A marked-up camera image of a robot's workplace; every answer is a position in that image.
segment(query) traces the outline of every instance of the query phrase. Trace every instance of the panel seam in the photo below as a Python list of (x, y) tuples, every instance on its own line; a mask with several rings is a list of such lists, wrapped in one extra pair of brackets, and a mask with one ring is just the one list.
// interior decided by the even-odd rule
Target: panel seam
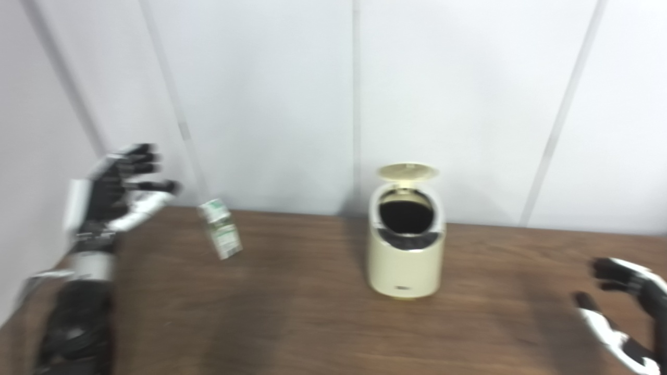
[(584, 34), (584, 40), (581, 44), (579, 53), (572, 68), (572, 73), (570, 74), (570, 79), (568, 80), (568, 84), (563, 94), (563, 99), (561, 100), (560, 107), (558, 108), (551, 133), (549, 134), (549, 138), (547, 139), (547, 143), (544, 147), (544, 152), (542, 154), (540, 164), (537, 171), (535, 172), (535, 177), (530, 187), (530, 191), (528, 192), (526, 205), (524, 206), (524, 210), (519, 220), (519, 226), (528, 227), (530, 218), (532, 217), (532, 214), (535, 210), (538, 198), (542, 192), (544, 180), (546, 179), (551, 162), (554, 158), (554, 153), (556, 152), (556, 147), (558, 146), (558, 141), (560, 140), (560, 135), (568, 118), (568, 114), (570, 112), (570, 108), (572, 107), (572, 102), (574, 101), (577, 89), (579, 88), (579, 83), (581, 82), (582, 74), (586, 68), (588, 57), (593, 48), (595, 36), (598, 32), (598, 29), (600, 28), (602, 15), (604, 13), (604, 8), (607, 6), (607, 2), (608, 0), (598, 0), (595, 9), (593, 10), (593, 14), (591, 15), (588, 28)]

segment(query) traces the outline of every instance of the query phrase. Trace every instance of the trash can lid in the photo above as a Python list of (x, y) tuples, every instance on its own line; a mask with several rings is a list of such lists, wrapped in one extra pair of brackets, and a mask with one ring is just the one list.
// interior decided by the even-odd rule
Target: trash can lid
[(398, 163), (385, 165), (378, 170), (382, 179), (398, 182), (399, 185), (410, 186), (416, 181), (426, 181), (438, 174), (435, 168), (418, 163)]

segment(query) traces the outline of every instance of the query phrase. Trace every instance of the white robotic hand part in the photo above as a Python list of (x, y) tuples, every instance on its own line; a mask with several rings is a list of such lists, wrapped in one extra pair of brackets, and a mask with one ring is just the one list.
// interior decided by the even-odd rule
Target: white robotic hand part
[(178, 188), (174, 181), (130, 182), (157, 171), (157, 156), (152, 148), (144, 143), (110, 153), (87, 179), (75, 180), (70, 187), (65, 229), (75, 234), (84, 224), (98, 223), (108, 230), (124, 232), (172, 200)]
[(579, 311), (591, 331), (621, 363), (636, 374), (660, 375), (667, 371), (667, 284), (648, 268), (615, 258), (598, 258), (592, 262), (594, 277), (601, 280), (602, 290), (626, 292), (654, 319), (654, 348), (649, 350), (623, 333), (603, 315), (587, 293), (575, 294)]

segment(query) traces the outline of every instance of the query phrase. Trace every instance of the black robotic finger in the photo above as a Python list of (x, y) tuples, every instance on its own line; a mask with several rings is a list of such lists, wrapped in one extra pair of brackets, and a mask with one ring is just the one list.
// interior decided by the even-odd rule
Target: black robotic finger
[(143, 155), (149, 153), (152, 149), (153, 145), (150, 143), (136, 143), (134, 145), (129, 146), (126, 149), (118, 151), (118, 153), (125, 156)]
[(139, 163), (132, 166), (133, 174), (147, 174), (157, 172), (158, 170), (158, 166), (151, 163)]
[(141, 155), (132, 155), (130, 156), (130, 161), (132, 164), (137, 164), (137, 163), (151, 163), (151, 162), (156, 162), (159, 160), (159, 155), (156, 153), (145, 153)]
[(621, 284), (620, 282), (601, 282), (599, 287), (600, 287), (601, 290), (604, 290), (605, 292), (609, 292), (609, 291), (627, 292), (628, 291), (628, 285), (627, 284)]
[(610, 280), (620, 284), (628, 285), (635, 275), (632, 268), (612, 258), (596, 258), (591, 263), (591, 267), (596, 279)]
[(139, 182), (133, 186), (135, 190), (144, 190), (149, 192), (167, 192), (176, 194), (179, 185), (176, 181), (167, 179), (161, 183), (157, 182)]

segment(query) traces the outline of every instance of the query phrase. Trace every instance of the robot finger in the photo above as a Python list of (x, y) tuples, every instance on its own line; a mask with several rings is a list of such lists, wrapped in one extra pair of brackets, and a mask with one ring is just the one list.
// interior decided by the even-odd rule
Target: robot finger
[(153, 145), (150, 143), (135, 143), (133, 145), (127, 146), (124, 149), (120, 149), (115, 152), (116, 155), (122, 155), (124, 157), (129, 157), (131, 155), (145, 155), (153, 149)]
[(638, 274), (650, 272), (648, 268), (616, 258), (596, 258), (593, 260), (593, 276), (596, 279), (629, 284)]
[(152, 152), (130, 156), (130, 162), (132, 164), (154, 163), (158, 160), (159, 160), (159, 155), (157, 155), (156, 153), (152, 153)]
[(601, 282), (599, 285), (601, 290), (604, 290), (605, 292), (609, 291), (618, 291), (618, 292), (627, 292), (628, 291), (628, 285), (627, 284), (622, 284), (620, 282)]
[(128, 188), (131, 190), (143, 190), (147, 192), (167, 192), (176, 194), (179, 186), (176, 181), (166, 179), (160, 183), (157, 182), (138, 182), (129, 184)]
[(158, 166), (151, 163), (139, 163), (132, 165), (132, 174), (147, 174), (155, 173), (157, 171), (159, 171)]

